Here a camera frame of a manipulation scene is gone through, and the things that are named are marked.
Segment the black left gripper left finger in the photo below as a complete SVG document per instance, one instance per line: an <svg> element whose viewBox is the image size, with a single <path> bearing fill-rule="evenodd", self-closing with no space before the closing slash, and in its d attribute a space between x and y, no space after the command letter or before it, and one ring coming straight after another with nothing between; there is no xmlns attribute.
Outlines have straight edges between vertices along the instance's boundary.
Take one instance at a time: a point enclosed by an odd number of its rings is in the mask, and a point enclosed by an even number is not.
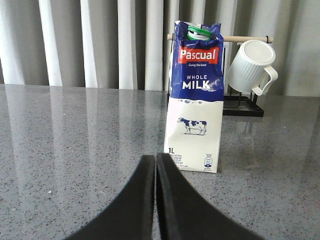
<svg viewBox="0 0 320 240"><path fill-rule="evenodd" d="M155 197L153 155L143 155L117 197L68 240L151 240Z"/></svg>

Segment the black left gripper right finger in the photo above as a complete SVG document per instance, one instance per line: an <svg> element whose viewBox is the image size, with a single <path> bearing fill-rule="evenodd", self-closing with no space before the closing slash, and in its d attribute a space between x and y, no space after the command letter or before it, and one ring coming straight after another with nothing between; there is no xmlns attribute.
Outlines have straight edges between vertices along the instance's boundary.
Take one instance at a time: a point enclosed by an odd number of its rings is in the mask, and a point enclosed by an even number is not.
<svg viewBox="0 0 320 240"><path fill-rule="evenodd" d="M163 240L260 240L262 237L210 205L168 153L156 156L156 203Z"/></svg>

